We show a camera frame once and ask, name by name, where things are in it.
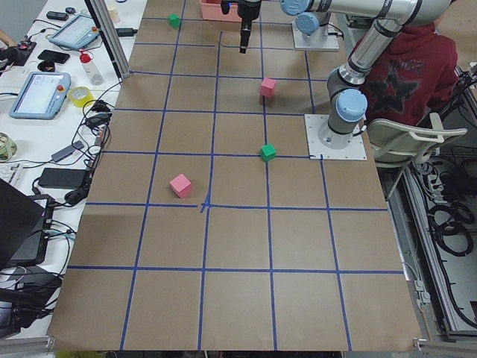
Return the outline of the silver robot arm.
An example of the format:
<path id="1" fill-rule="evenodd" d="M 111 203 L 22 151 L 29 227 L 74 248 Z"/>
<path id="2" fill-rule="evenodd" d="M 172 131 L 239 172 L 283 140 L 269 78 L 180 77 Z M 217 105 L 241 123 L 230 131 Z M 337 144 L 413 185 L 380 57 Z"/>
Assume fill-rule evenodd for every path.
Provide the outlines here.
<path id="1" fill-rule="evenodd" d="M 458 78 L 454 40 L 437 24 L 450 1 L 281 1 L 289 16 L 348 13 L 373 24 L 345 64 L 327 80 L 332 104 L 345 90 L 366 98 L 365 122 L 377 119 L 424 127 L 425 117 L 451 99 Z"/>
<path id="2" fill-rule="evenodd" d="M 306 41 L 324 42 L 329 36 L 330 17 L 331 13 L 304 12 L 297 16 L 295 23 Z"/>

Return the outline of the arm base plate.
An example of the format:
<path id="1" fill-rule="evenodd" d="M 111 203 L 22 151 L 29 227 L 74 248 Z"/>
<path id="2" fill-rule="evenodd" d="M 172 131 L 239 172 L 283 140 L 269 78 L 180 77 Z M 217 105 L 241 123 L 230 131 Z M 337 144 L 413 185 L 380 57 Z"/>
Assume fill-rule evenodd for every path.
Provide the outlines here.
<path id="1" fill-rule="evenodd" d="M 305 114 L 309 158 L 312 160 L 366 160 L 367 154 L 356 122 L 349 134 L 336 134 L 328 126 L 329 115 Z"/>
<path id="2" fill-rule="evenodd" d="M 296 51 L 339 51 L 338 36 L 332 34 L 334 30 L 332 23 L 329 23 L 324 29 L 323 27 L 319 28 L 311 35 L 301 32 L 295 21 L 291 23 L 291 26 Z"/>

